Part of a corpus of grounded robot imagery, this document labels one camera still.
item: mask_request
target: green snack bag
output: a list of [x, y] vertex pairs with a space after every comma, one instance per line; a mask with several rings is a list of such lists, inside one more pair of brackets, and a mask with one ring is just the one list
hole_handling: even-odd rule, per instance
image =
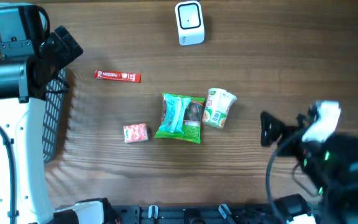
[[161, 124], [163, 124], [165, 115], [167, 113], [167, 99], [168, 97], [180, 97], [183, 99], [191, 98], [190, 104], [185, 110], [185, 115], [183, 117], [183, 126], [181, 128], [182, 132], [171, 133], [169, 131], [163, 131], [163, 129], [158, 129], [155, 133], [155, 138], [174, 138], [181, 139], [186, 141], [191, 141], [200, 144], [201, 143], [201, 120], [203, 117], [203, 105], [204, 98], [196, 98], [190, 96], [181, 96], [171, 93], [162, 93], [162, 117]]

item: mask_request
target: black clamp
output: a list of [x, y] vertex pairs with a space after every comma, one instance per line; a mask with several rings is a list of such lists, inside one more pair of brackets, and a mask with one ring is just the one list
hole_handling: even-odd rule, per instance
[[153, 220], [153, 224], [157, 224], [158, 206], [156, 206], [156, 205], [150, 205], [149, 206], [149, 219]]
[[293, 221], [293, 217], [298, 215], [313, 215], [308, 202], [300, 194], [282, 197], [276, 200], [275, 203], [284, 219], [290, 222]]
[[187, 208], [183, 214], [184, 224], [206, 224], [196, 208]]
[[107, 198], [92, 198], [82, 200], [77, 203], [84, 203], [84, 202], [94, 202], [98, 201], [101, 202], [103, 205], [103, 212], [104, 212], [104, 221], [103, 224], [121, 224], [121, 218], [118, 213], [112, 208], [109, 200]]
[[[298, 126], [287, 126], [284, 122], [272, 116], [270, 113], [263, 111], [260, 114], [260, 122], [262, 132], [260, 134], [260, 144], [263, 147], [270, 147], [274, 142], [278, 141], [277, 145], [281, 145], [284, 140], [289, 138], [292, 134], [304, 128], [303, 124], [306, 117], [299, 114], [296, 120]], [[280, 151], [278, 156], [294, 156], [294, 149], [297, 146], [296, 141], [292, 141], [286, 148]]]
[[226, 204], [221, 204], [218, 210], [221, 213], [223, 219], [227, 220], [229, 224], [236, 224], [236, 222], [233, 220], [231, 211]]

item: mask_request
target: white device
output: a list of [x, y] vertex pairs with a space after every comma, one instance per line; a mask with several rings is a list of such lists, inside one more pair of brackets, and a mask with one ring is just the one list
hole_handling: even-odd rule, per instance
[[204, 20], [198, 1], [180, 2], [175, 7], [179, 44], [182, 46], [199, 44], [204, 41]]
[[287, 220], [287, 224], [316, 224], [316, 219], [313, 215], [302, 214], [293, 217], [292, 221]]
[[341, 108], [337, 101], [317, 101], [314, 106], [317, 109], [318, 117], [302, 136], [303, 142], [325, 142], [335, 132], [341, 115]]

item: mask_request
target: green light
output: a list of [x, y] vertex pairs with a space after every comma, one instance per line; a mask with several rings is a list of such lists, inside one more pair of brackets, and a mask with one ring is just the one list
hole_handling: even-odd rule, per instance
[[326, 152], [326, 156], [324, 157], [324, 160], [327, 161], [329, 159], [329, 152]]

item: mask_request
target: wood grain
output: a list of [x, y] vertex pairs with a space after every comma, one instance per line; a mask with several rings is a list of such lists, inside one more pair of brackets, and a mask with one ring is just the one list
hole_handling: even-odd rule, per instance
[[[176, 3], [42, 4], [52, 27], [66, 26], [85, 51], [67, 68], [59, 151], [45, 167], [54, 207], [93, 197], [265, 202], [273, 147], [260, 147], [262, 110], [295, 124], [314, 100], [339, 100], [339, 130], [358, 135], [358, 2], [203, 1], [206, 40], [191, 47], [178, 44]], [[95, 80], [96, 69], [140, 72], [142, 83]], [[200, 145], [124, 144], [126, 124], [145, 122], [155, 134], [163, 92], [206, 97], [211, 87], [238, 97], [223, 130], [203, 126]], [[291, 180], [294, 165], [275, 163], [274, 196], [307, 197]]]

